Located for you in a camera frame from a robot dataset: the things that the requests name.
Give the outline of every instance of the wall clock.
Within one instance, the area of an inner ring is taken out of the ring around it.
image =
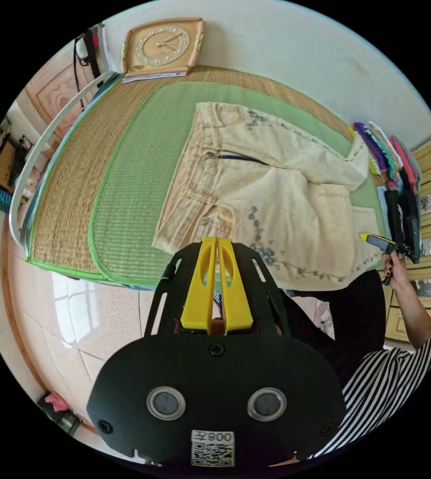
[[[201,18],[168,18],[129,30],[120,55],[125,80],[186,75],[197,62],[204,27]]]

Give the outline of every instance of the hand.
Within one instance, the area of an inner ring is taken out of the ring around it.
[[[384,253],[382,254],[382,258],[385,260],[385,274],[389,272],[392,273],[392,279],[389,285],[394,291],[400,291],[407,285],[410,285],[405,261],[399,258],[396,251],[393,251],[390,255]]]

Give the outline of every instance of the black cloth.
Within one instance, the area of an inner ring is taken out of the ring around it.
[[[338,291],[294,293],[330,304],[335,340],[316,327],[293,299],[283,294],[291,336],[322,354],[344,387],[363,357],[384,346],[385,297],[378,272],[367,271]]]

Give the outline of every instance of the black and white striped sleeve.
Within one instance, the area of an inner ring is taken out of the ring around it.
[[[311,456],[364,436],[400,409],[431,367],[431,336],[415,353],[399,348],[369,353],[344,388],[346,415],[337,434]]]

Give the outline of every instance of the white bed rail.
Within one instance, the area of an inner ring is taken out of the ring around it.
[[[30,149],[29,154],[27,155],[27,160],[25,162],[24,168],[20,173],[18,178],[17,185],[14,189],[14,194],[12,196],[12,201],[10,202],[9,210],[9,228],[10,234],[14,238],[15,242],[24,249],[21,241],[20,227],[17,219],[17,211],[20,206],[20,201],[24,192],[25,184],[30,176],[32,168],[37,161],[37,158],[44,149],[47,141],[54,132],[54,130],[59,126],[61,121],[64,119],[66,114],[93,88],[97,86],[101,81],[108,80],[114,74],[113,71],[107,71],[97,77],[95,80],[91,81],[87,86],[81,89],[62,109],[57,113],[55,118],[50,122],[48,127],[42,133],[41,137],[37,143]]]

